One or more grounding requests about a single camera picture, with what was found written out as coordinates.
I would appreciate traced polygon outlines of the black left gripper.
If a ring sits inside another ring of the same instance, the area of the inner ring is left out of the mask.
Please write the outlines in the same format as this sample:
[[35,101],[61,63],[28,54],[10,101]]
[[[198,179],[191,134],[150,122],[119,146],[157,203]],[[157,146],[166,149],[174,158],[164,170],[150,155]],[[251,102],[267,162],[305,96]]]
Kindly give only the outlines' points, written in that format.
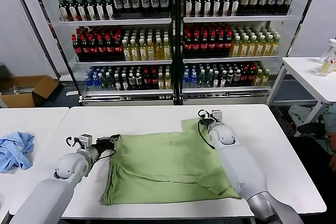
[[98,138],[96,140],[96,149],[98,152],[113,150],[116,147],[120,134],[115,134],[109,137]]

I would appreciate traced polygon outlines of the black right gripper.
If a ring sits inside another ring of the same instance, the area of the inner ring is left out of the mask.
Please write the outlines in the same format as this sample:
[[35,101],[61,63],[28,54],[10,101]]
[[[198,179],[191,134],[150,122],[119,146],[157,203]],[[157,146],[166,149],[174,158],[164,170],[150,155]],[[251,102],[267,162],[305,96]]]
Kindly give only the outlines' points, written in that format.
[[199,120],[199,125],[203,125],[207,129],[212,123],[214,123],[214,120],[212,118],[202,118]]

